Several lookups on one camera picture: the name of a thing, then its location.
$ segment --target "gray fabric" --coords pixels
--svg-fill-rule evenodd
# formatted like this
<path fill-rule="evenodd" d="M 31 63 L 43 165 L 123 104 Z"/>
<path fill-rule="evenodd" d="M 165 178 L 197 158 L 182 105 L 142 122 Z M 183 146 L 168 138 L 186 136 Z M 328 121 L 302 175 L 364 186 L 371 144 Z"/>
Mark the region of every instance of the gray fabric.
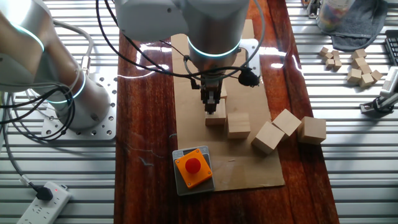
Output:
<path fill-rule="evenodd" d="M 343 22 L 330 35 L 333 48 L 354 51 L 369 46 L 380 33 L 387 16 L 387 2 L 383 0 L 356 0 Z"/>

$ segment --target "cardboard sheet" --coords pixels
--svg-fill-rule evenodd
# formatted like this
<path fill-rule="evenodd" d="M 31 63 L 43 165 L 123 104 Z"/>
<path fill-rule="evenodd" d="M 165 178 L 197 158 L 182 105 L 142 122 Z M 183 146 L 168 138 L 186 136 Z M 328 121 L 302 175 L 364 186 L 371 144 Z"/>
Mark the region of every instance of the cardboard sheet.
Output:
<path fill-rule="evenodd" d="M 244 38 L 253 38 L 252 22 L 246 21 Z M 188 54 L 184 35 L 172 37 L 172 45 Z M 241 52 L 234 64 L 245 61 Z M 190 64 L 192 72 L 197 69 Z M 173 51 L 173 70 L 186 73 L 182 56 Z M 249 113 L 251 133 L 244 140 L 227 139 L 227 126 L 205 126 L 205 107 L 200 91 L 192 90 L 189 80 L 174 78 L 175 109 L 177 117 L 178 148 L 208 146 L 216 190 L 248 189 L 284 185 L 277 149 L 265 155 L 251 146 L 251 141 L 266 121 L 271 121 L 264 85 L 251 88 L 242 86 L 235 78 L 223 81 L 226 87 L 226 112 Z"/>

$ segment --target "emergency stop button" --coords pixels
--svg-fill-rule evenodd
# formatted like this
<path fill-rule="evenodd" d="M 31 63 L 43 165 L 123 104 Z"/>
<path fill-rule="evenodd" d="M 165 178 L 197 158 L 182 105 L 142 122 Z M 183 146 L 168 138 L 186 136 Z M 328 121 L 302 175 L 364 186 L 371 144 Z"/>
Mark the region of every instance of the emergency stop button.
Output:
<path fill-rule="evenodd" d="M 200 166 L 200 162 L 197 158 L 191 158 L 185 163 L 185 168 L 190 174 L 196 174 L 199 172 Z"/>
<path fill-rule="evenodd" d="M 211 178 L 213 173 L 200 149 L 195 149 L 187 155 L 176 159 L 175 165 L 181 173 L 189 189 Z"/>

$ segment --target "pile of wooden blocks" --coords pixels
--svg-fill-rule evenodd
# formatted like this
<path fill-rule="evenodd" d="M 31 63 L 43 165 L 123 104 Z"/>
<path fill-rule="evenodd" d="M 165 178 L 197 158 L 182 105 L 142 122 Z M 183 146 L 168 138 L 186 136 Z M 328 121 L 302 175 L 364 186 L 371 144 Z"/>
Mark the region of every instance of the pile of wooden blocks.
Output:
<path fill-rule="evenodd" d="M 205 114 L 206 126 L 228 125 L 228 139 L 247 139 L 250 135 L 249 113 L 226 113 L 227 94 L 224 85 L 221 99 L 213 114 Z M 298 129 L 298 141 L 320 144 L 326 139 L 326 120 L 304 117 L 301 121 L 289 110 L 283 110 L 273 122 L 266 122 L 252 141 L 266 154 L 275 150 L 277 145 L 290 137 Z"/>
<path fill-rule="evenodd" d="M 326 120 L 304 117 L 301 121 L 285 109 L 272 123 L 266 122 L 252 141 L 266 154 L 275 150 L 277 145 L 290 137 L 298 129 L 298 141 L 320 144 L 326 139 Z"/>
<path fill-rule="evenodd" d="M 365 61 L 366 56 L 367 54 L 364 49 L 356 50 L 352 54 L 352 69 L 347 76 L 347 82 L 359 83 L 362 88 L 375 84 L 383 77 L 377 70 L 372 72 L 370 66 Z"/>
<path fill-rule="evenodd" d="M 333 50 L 330 53 L 329 49 L 323 47 L 319 54 L 326 60 L 326 68 L 333 68 L 334 71 L 338 71 L 341 68 L 339 51 Z M 364 49 L 356 50 L 352 54 L 352 69 L 349 71 L 347 76 L 347 82 L 359 83 L 362 88 L 375 84 L 381 79 L 381 77 L 383 77 L 383 75 L 377 70 L 372 72 L 370 66 L 365 61 L 366 56 Z"/>
<path fill-rule="evenodd" d="M 319 55 L 325 59 L 327 69 L 333 69 L 337 72 L 341 68 L 341 60 L 338 50 L 333 50 L 330 53 L 329 49 L 323 47 L 319 52 Z"/>

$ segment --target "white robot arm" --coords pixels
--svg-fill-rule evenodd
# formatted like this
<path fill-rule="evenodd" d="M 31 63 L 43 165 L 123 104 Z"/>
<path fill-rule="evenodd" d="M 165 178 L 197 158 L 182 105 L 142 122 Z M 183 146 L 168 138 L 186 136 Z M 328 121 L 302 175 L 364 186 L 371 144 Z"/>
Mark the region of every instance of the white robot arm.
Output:
<path fill-rule="evenodd" d="M 102 121 L 110 107 L 108 93 L 86 76 L 62 44 L 42 0 L 1 0 L 0 30 L 1 91 L 28 88 L 15 85 L 63 83 L 72 88 L 76 105 L 70 128 L 86 129 Z M 34 90 L 42 95 L 50 88 Z M 66 122 L 65 97 L 53 95 L 49 102 Z"/>
<path fill-rule="evenodd" d="M 125 36 L 150 41 L 186 34 L 190 60 L 205 71 L 234 63 L 249 0 L 115 0 L 115 5 Z M 220 102 L 222 80 L 202 79 L 206 81 L 201 83 L 201 99 L 205 110 L 213 113 Z"/>

